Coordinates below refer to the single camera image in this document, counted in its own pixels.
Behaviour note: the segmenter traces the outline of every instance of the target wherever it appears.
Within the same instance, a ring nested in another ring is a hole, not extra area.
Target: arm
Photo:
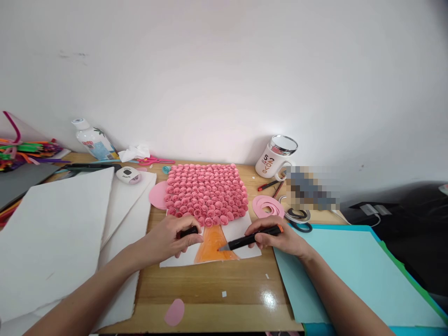
[[[246,235],[263,227],[280,224],[279,236],[265,233],[255,235],[260,249],[274,246],[295,255],[303,264],[311,282],[337,333],[345,336],[394,335],[388,326],[337,275],[325,260],[279,216],[258,219],[249,226]]]
[[[145,237],[122,250],[62,300],[25,336],[89,335],[97,319],[131,274],[173,255],[178,258],[181,252],[186,252],[188,246],[203,242],[203,237],[198,234],[176,239],[179,231],[192,225],[201,233],[201,227],[193,216],[167,216]]]

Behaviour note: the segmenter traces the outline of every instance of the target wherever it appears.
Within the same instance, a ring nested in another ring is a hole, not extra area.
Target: bottle label
[[[92,154],[98,160],[116,159],[116,157],[113,155],[115,154],[114,148],[112,148],[112,150],[109,151],[102,142],[93,143],[93,141],[83,141],[83,145],[86,146],[90,154]]]

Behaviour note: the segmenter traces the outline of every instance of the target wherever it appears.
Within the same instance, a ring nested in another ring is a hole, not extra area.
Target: mug
[[[271,178],[275,176],[277,181],[284,181],[286,176],[280,178],[279,171],[285,163],[291,166],[293,165],[287,158],[297,150],[298,146],[297,142],[290,137],[274,135],[267,144],[260,159],[255,164],[255,171],[261,177]]]

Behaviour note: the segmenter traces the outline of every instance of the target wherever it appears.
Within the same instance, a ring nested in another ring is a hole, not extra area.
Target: plastic bottle
[[[99,128],[91,127],[84,118],[71,122],[78,129],[76,138],[97,160],[115,160],[118,154],[109,139]]]

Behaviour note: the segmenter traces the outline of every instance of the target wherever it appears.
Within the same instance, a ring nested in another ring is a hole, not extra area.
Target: wooden table
[[[95,161],[89,154],[71,153],[65,160],[74,163]],[[209,162],[176,161],[176,163],[209,164]],[[138,167],[137,164],[123,165]],[[148,171],[157,174],[157,182],[168,175],[162,173],[163,164],[154,164]],[[274,187],[262,192],[257,188],[268,180],[257,175],[254,166],[237,165],[249,195],[251,220],[257,219],[252,211],[252,199],[270,195]],[[282,187],[280,195],[286,194]],[[165,217],[165,211],[151,208],[148,231]],[[345,224],[330,211],[311,211],[311,223]],[[175,327],[163,318],[175,299],[185,303],[185,315]],[[232,331],[302,331],[294,321],[289,299],[281,281],[272,248],[263,249],[261,257],[238,261],[159,268],[147,267],[140,272],[135,311],[131,319],[102,328],[101,334],[163,333],[163,332],[232,332]]]

